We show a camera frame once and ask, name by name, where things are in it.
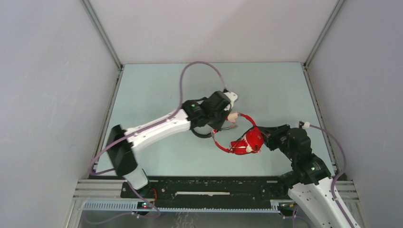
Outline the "red white headphones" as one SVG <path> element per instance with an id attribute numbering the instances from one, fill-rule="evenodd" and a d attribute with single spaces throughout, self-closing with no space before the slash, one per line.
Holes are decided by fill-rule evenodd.
<path id="1" fill-rule="evenodd" d="M 226 153 L 235 154 L 238 156 L 260 153 L 261 146 L 262 146 L 262 140 L 264 138 L 263 138 L 262 134 L 259 132 L 255 121 L 249 115 L 242 114 L 239 112 L 232 112 L 229 114 L 226 121 L 229 121 L 232 124 L 235 124 L 239 117 L 243 117 L 247 121 L 249 121 L 252 125 L 251 128 L 248 129 L 239 139 L 236 139 L 235 141 L 230 142 L 229 148 L 225 148 L 225 147 L 221 146 L 216 141 L 215 135 L 219 131 L 213 129 L 212 130 L 212 139 L 214 141 L 214 144 L 220 150 L 222 150 Z"/>

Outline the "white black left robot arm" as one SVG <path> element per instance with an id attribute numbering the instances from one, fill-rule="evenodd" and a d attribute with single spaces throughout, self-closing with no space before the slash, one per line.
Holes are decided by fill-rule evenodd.
<path id="1" fill-rule="evenodd" d="M 148 196 L 149 179 L 139 167 L 135 154 L 147 146 L 176 133 L 208 125 L 220 130 L 229 116 L 238 95 L 228 90 L 216 91 L 210 97 L 187 100 L 173 113 L 133 128 L 112 128 L 108 137 L 107 155 L 117 176 L 123 177 L 132 186 L 139 198 Z"/>

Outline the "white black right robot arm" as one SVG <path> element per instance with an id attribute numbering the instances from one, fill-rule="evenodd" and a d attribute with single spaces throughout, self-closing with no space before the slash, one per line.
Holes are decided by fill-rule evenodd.
<path id="1" fill-rule="evenodd" d="M 307 134 L 309 128 L 331 135 L 309 122 L 300 122 L 296 128 L 287 124 L 259 127 L 264 144 L 271 151 L 280 150 L 291 162 L 292 170 L 278 177 L 277 194 L 291 198 L 316 228 L 358 228 L 359 223 L 336 188 L 344 171 L 333 177 L 325 162 L 314 154 Z"/>

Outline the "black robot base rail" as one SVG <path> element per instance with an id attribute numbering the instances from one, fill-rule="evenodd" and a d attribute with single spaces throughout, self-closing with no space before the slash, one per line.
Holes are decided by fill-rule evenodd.
<path id="1" fill-rule="evenodd" d="M 293 204 L 276 177 L 152 176 L 139 195 L 124 180 L 79 180 L 73 195 L 85 210 L 146 213 L 155 204 L 169 212 L 276 212 Z"/>

